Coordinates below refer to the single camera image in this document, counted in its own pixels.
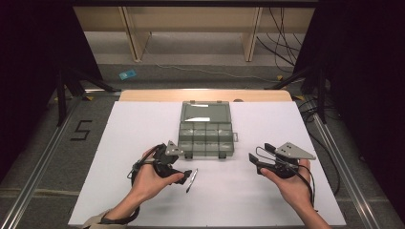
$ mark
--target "aluminum rail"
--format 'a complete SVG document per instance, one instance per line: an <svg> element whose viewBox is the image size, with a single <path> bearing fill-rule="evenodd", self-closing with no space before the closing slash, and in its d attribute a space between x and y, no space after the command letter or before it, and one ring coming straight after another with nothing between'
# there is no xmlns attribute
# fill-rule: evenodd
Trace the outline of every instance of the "aluminum rail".
<svg viewBox="0 0 405 229"><path fill-rule="evenodd" d="M39 158L38 162L33 169L30 178L26 182L24 188L21 190L20 194L18 195L16 201L8 211L5 220L2 223L1 229L14 229L16 228L18 222L23 217L25 210L27 209L28 204L32 198L32 195L38 186L42 176L44 175L49 162L51 161L54 152L57 149L57 146L60 142L60 138L62 137L63 133L65 132L66 126L68 125L72 113L74 112L77 105L80 103L81 97L76 97L73 100L73 104L71 109L68 112L64 122L59 127L56 127L56 130L53 133L53 136L50 142L47 145L47 148L42 153L41 158Z"/></svg>
<svg viewBox="0 0 405 229"><path fill-rule="evenodd" d="M357 185L352 172L345 161L345 158L342 157L342 154L340 153L339 148L337 147L336 142L330 133L328 125L322 122L318 114L315 114L313 117L315 119L316 127L318 128L319 133L330 151L330 156L333 162L336 164L337 170L339 171L342 181L345 183L346 188L348 189L349 195L352 198L353 204L357 209L364 226L367 229L381 228L377 219L375 218L372 207L363 195L360 187Z"/></svg>

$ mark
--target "white table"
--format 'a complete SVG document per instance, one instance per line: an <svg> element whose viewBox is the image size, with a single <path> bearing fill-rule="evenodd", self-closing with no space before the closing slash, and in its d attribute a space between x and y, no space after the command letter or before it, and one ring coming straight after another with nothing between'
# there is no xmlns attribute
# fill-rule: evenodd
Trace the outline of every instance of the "white table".
<svg viewBox="0 0 405 229"><path fill-rule="evenodd" d="M277 187L256 174L248 153L268 142L287 141L316 153L294 102L231 102L233 131L238 133L233 157L180 159L174 168L199 169L187 185L172 184L140 206L130 225L147 227L263 227L303 225ZM69 221L114 207L130 190L132 165L150 147L177 143L181 102L116 102L92 167ZM346 225L318 159L311 162L316 185L315 208L330 225Z"/></svg>

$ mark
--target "gray plastic case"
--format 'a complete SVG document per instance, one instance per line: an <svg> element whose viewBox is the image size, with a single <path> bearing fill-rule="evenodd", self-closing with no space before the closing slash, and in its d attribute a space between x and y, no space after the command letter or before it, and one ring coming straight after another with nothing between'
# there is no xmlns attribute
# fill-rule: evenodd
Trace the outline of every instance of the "gray plastic case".
<svg viewBox="0 0 405 229"><path fill-rule="evenodd" d="M188 101L182 103L178 146L184 157L217 156L234 152L232 122L228 102Z"/></svg>

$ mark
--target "metal frame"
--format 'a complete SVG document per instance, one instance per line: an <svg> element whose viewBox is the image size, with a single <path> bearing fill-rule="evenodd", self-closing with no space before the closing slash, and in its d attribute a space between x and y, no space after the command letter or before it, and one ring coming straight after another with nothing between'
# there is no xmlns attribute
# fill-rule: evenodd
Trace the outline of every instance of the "metal frame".
<svg viewBox="0 0 405 229"><path fill-rule="evenodd" d="M70 118L75 111L75 108L80 103L81 97L76 97L73 100L73 104L71 109L66 116L65 121L56 127L56 130L53 133L53 136L50 142L47 145L44 153L42 153L41 158L39 158L38 162L35 165L35 168L32 171L30 178L28 179L27 183L25 184L24 188L21 190L20 194L18 195L16 201L8 211L5 220L2 223L1 229L11 229L16 228L18 222L23 217L25 210L27 209L28 204L32 198L32 195L38 186L39 182L41 181L42 176L44 175L49 162L51 161L57 146L59 145L60 138L62 137L63 133L67 125L69 124Z"/></svg>
<svg viewBox="0 0 405 229"><path fill-rule="evenodd" d="M38 4L92 7L273 7L314 8L318 0L39 0Z"/></svg>
<svg viewBox="0 0 405 229"><path fill-rule="evenodd" d="M379 229L381 228L378 224L375 214L369 202L366 200L360 187L357 185L352 172L346 163L345 158L339 151L333 136L330 133L327 124L324 124L318 114L314 116L316 127L318 128L321 137L323 138L328 150L330 151L330 156L333 162L336 164L337 170L339 171L342 181L345 183L348 189L349 195L352 198L353 204L357 209L359 216L361 217L364 226L367 229Z"/></svg>

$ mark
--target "pen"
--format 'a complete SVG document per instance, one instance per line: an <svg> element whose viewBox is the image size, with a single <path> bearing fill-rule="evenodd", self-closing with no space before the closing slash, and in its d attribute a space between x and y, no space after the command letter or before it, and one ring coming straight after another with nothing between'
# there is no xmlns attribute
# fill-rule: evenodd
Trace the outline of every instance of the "pen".
<svg viewBox="0 0 405 229"><path fill-rule="evenodd" d="M194 172L193 176L191 177L190 183L188 184L188 187L187 187L187 190L185 190L185 193L188 193L188 191L190 191L191 185L193 184L194 179L196 178L197 172L199 172L198 168L196 169L196 172Z"/></svg>

